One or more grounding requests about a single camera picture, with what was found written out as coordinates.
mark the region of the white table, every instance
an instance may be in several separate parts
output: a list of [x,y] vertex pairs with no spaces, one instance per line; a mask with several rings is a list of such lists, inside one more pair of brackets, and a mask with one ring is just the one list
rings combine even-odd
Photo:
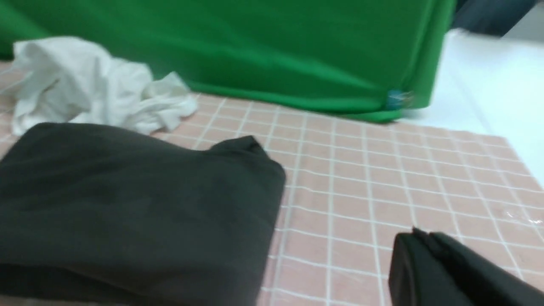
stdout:
[[544,44],[447,34],[431,106],[404,121],[506,137],[544,186]]

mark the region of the white cloth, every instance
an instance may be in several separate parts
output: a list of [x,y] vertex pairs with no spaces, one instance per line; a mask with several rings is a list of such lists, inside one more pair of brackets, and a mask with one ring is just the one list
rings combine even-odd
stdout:
[[28,71],[15,94],[13,133],[42,122],[94,123],[149,134],[173,130],[196,111],[175,72],[153,81],[149,67],[113,58],[75,37],[16,42],[14,67]]

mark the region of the black fabric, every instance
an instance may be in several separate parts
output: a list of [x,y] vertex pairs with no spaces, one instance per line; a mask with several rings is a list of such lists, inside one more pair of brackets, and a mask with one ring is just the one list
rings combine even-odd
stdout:
[[443,233],[395,237],[389,286],[394,306],[537,306],[544,293]]
[[0,162],[0,294],[254,305],[284,184],[252,137],[193,151],[40,124]]
[[453,28],[504,36],[536,4],[536,0],[458,0]]

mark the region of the pink cutting mat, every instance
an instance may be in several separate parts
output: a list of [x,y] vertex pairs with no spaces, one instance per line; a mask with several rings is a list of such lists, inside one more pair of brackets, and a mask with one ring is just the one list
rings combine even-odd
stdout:
[[[2,155],[16,138],[13,103],[0,101]],[[288,174],[259,305],[390,305],[393,238],[412,225],[444,231],[544,290],[544,194],[505,139],[222,97],[199,103],[154,136],[203,150],[254,135]]]

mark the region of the green backdrop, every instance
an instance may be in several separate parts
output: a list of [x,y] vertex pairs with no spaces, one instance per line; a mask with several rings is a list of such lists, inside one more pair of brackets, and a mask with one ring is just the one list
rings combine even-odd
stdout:
[[74,35],[194,91],[389,121],[429,104],[455,0],[0,0],[0,56]]

